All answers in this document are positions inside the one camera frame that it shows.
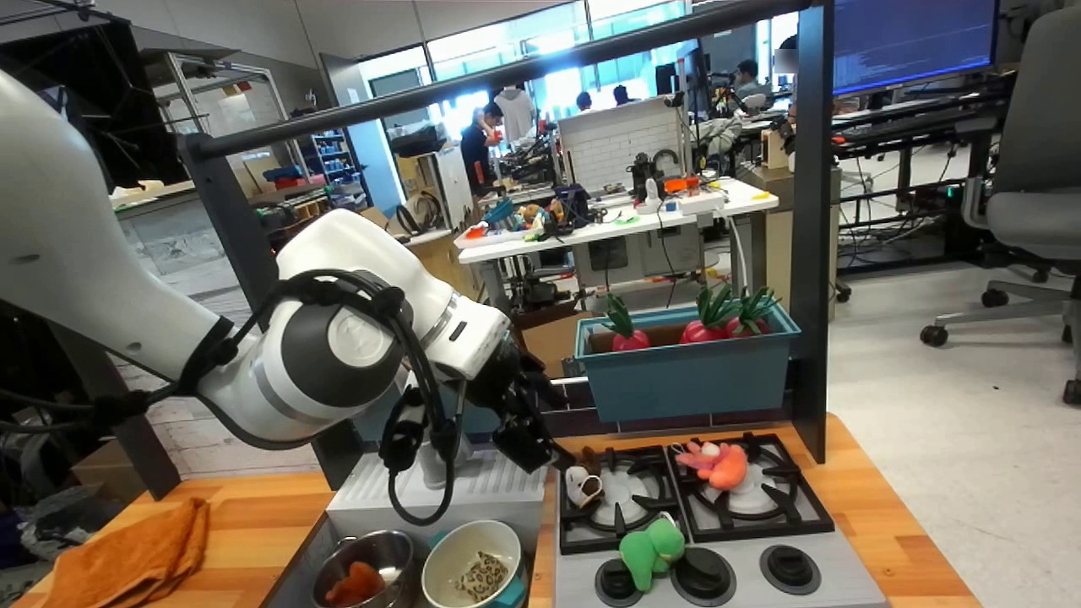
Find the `table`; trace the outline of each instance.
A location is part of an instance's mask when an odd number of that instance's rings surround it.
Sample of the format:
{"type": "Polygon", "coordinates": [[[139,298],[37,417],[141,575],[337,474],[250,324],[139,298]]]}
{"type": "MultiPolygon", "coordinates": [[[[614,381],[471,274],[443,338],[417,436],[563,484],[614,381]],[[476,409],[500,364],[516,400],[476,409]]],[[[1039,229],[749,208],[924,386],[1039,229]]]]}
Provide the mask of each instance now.
{"type": "MultiPolygon", "coordinates": [[[[758,287],[760,276],[746,274],[746,265],[760,253],[753,215],[776,208],[780,198],[766,189],[746,185],[739,180],[720,180],[714,189],[692,191],[669,198],[661,208],[643,208],[635,218],[604,218],[573,229],[570,238],[560,239],[525,239],[525,234],[488,234],[480,239],[456,238],[461,265],[476,266],[485,289],[490,301],[500,301],[492,295],[503,295],[503,276],[500,276],[500,260],[512,258],[531,258],[543,251],[573,251],[573,260],[589,260],[590,244],[604,239],[622,239],[622,238],[648,238],[661,229],[685,229],[696,227],[698,218],[727,218],[735,227],[735,284],[739,287],[758,287]]],[[[628,208],[628,195],[608,195],[598,206],[604,208],[628,208]]]]}
{"type": "MultiPolygon", "coordinates": [[[[938,555],[933,537],[911,519],[894,491],[881,480],[875,464],[849,436],[843,419],[829,419],[829,464],[817,467],[798,433],[786,423],[753,427],[753,433],[776,433],[801,464],[809,484],[831,509],[879,588],[894,608],[936,606],[969,608],[972,592],[961,582],[951,560],[938,555]]],[[[678,441],[685,436],[581,436],[563,440],[569,448],[613,441],[614,448],[678,441]]],[[[558,476],[549,484],[531,608],[551,608],[554,597],[554,509],[551,494],[558,476]]],[[[263,476],[263,480],[188,480],[178,484],[164,504],[148,498],[134,499],[113,528],[134,525],[183,498],[208,498],[210,543],[208,565],[164,606],[263,606],[284,569],[301,551],[303,537],[330,504],[330,491],[317,474],[309,476],[263,476]]],[[[45,606],[52,578],[31,588],[19,608],[45,606]]]]}

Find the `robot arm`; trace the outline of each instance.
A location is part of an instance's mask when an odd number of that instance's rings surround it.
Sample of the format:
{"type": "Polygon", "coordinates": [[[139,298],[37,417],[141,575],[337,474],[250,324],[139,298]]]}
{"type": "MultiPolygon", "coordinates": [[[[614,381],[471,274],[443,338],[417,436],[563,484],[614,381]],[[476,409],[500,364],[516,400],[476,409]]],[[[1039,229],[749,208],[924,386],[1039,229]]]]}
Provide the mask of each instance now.
{"type": "Polygon", "coordinates": [[[480,379],[476,395],[496,400],[490,406],[521,436],[503,440],[516,464],[536,467],[551,446],[521,400],[526,375],[513,360],[526,358],[506,341],[506,316],[453,295],[370,218],[329,212],[295,238],[280,251],[280,280],[295,289],[268,309],[263,333],[230,343],[230,320],[141,266],[87,142],[3,72],[0,142],[0,298],[183,381],[239,440],[263,448],[309,441],[437,364],[453,381],[480,379]],[[400,324],[371,315],[381,295],[392,295],[400,324]]]}

